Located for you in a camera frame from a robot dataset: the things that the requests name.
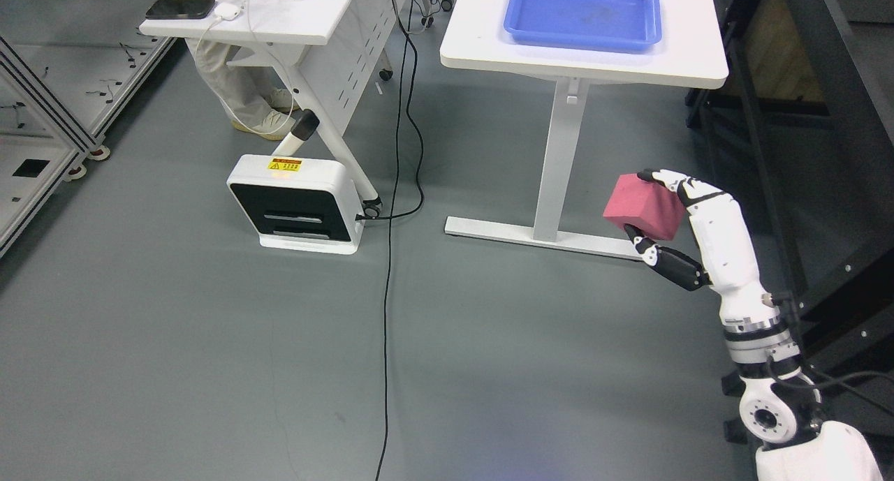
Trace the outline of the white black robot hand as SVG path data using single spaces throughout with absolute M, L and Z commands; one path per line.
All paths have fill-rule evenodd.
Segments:
M 644 169 L 644 182 L 674 193 L 689 215 L 701 262 L 662 246 L 644 230 L 624 223 L 639 258 L 671 283 L 693 291 L 708 286 L 721 297 L 719 318 L 731 332 L 779 324 L 779 311 L 764 303 L 767 290 L 760 280 L 756 252 L 740 204 L 727 191 L 681 172 Z

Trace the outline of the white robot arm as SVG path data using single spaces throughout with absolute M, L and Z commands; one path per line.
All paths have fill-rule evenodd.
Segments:
M 764 293 L 746 310 L 721 316 L 729 356 L 744 385 L 738 413 L 759 441 L 760 480 L 881 480 L 868 440 L 855 427 L 823 414 L 820 383 L 789 326 Z

